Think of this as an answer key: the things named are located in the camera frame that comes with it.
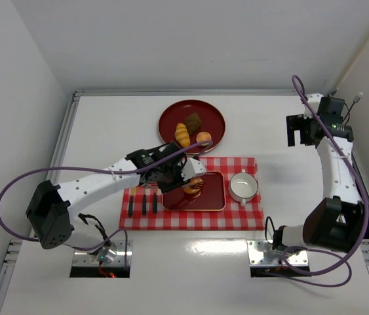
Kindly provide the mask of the striped orange bread roll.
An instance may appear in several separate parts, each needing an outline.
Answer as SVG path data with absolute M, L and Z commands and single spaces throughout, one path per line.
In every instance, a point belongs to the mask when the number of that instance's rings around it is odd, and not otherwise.
M 175 140 L 182 148 L 187 148 L 188 146 L 190 146 L 190 136 L 184 123 L 177 124 L 174 136 Z

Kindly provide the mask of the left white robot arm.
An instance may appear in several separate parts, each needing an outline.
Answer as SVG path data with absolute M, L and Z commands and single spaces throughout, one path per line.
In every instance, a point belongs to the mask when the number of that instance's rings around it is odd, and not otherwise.
M 66 245 L 97 254 L 110 245 L 110 236 L 83 210 L 129 188 L 155 186 L 167 193 L 189 185 L 205 171 L 198 158 L 187 157 L 173 142 L 137 150 L 105 169 L 88 169 L 83 178 L 59 184 L 49 180 L 40 183 L 26 216 L 43 249 Z

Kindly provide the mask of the round pale bun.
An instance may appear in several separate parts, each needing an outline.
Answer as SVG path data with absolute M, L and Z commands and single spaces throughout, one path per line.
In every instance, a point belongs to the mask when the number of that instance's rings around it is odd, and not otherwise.
M 197 134 L 196 141 L 200 146 L 208 146 L 212 141 L 212 136 L 210 133 L 203 131 Z

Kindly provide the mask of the white two-handled bowl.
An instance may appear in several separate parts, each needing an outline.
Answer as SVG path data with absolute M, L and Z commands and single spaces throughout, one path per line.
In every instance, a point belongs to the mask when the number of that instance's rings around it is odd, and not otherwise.
M 240 173 L 234 174 L 228 186 L 229 195 L 235 200 L 241 207 L 245 207 L 246 204 L 253 200 L 258 193 L 258 181 L 256 178 L 242 169 Z

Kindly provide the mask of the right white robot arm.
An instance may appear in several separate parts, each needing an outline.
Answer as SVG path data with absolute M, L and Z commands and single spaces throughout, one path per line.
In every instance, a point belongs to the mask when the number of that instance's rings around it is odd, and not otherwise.
M 314 146 L 320 158 L 323 199 L 298 226 L 281 226 L 273 234 L 272 248 L 329 249 L 347 253 L 356 244 L 364 221 L 364 203 L 358 182 L 348 166 L 352 164 L 353 130 L 342 123 L 344 100 L 319 93 L 306 96 L 309 103 L 303 114 L 286 118 L 288 145 L 300 142 Z

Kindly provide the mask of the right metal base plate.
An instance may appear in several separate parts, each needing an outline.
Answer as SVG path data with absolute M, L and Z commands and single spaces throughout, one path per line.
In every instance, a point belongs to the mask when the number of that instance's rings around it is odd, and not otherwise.
M 251 267 L 271 268 L 287 266 L 280 251 L 272 250 L 272 244 L 267 240 L 247 240 L 248 258 Z M 306 251 L 288 252 L 286 260 L 296 267 L 309 266 L 309 259 Z

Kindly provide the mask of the dark brown bread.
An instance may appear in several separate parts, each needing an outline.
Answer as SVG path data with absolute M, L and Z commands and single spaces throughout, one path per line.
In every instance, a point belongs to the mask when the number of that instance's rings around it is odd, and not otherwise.
M 193 112 L 185 119 L 185 126 L 190 135 L 196 132 L 201 127 L 202 121 L 197 112 Z

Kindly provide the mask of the red white checkered cloth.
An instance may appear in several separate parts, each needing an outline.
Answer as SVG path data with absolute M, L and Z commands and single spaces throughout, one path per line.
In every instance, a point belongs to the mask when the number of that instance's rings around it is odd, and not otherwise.
M 169 211 L 163 205 L 163 195 L 157 190 L 157 213 L 152 213 L 152 193 L 147 190 L 147 215 L 142 215 L 143 188 L 134 196 L 133 216 L 128 217 L 130 189 L 123 192 L 119 227 L 127 230 L 263 230 L 264 214 L 261 195 L 257 193 L 245 207 L 231 198 L 228 191 L 231 177 L 242 169 L 254 177 L 258 164 L 251 157 L 202 157 L 207 172 L 218 171 L 224 177 L 226 205 L 221 211 Z

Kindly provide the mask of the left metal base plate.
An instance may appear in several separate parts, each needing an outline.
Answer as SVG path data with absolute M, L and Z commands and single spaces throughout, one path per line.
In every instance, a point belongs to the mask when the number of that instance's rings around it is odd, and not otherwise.
M 113 240 L 110 247 L 102 247 L 92 253 L 75 251 L 72 267 L 80 268 L 130 268 L 132 262 L 132 241 Z

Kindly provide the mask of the rectangular red tray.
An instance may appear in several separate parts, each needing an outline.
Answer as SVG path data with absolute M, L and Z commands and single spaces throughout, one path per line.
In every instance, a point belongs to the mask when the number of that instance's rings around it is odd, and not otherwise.
M 169 211 L 221 211 L 226 205 L 224 177 L 218 171 L 191 179 L 163 195 L 163 207 Z

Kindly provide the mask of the metal base plate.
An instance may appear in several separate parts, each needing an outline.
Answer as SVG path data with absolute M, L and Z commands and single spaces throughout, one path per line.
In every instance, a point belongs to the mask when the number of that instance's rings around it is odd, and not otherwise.
M 280 251 L 272 250 L 272 244 L 267 240 L 247 240 L 248 258 L 251 267 L 271 268 L 287 266 Z M 306 251 L 288 252 L 286 260 L 296 267 L 309 266 L 309 259 Z
M 113 240 L 110 247 L 102 247 L 92 253 L 75 251 L 72 267 L 80 268 L 130 268 L 132 262 L 132 241 Z

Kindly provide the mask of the aluminium table frame rail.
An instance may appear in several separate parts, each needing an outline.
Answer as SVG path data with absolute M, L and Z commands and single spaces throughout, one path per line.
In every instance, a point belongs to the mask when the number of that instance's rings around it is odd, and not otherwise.
M 285 117 L 303 112 L 291 90 L 80 91 L 68 104 L 51 165 L 107 167 L 160 141 L 163 110 L 205 100 L 225 117 L 215 156 L 252 156 L 262 206 L 276 225 L 298 225 L 322 197 L 319 157 L 286 145 Z M 24 242 L 0 292 L 2 314 L 369 314 L 369 259 L 308 284 L 250 275 L 258 231 L 131 231 L 128 278 L 72 278 L 73 251 Z

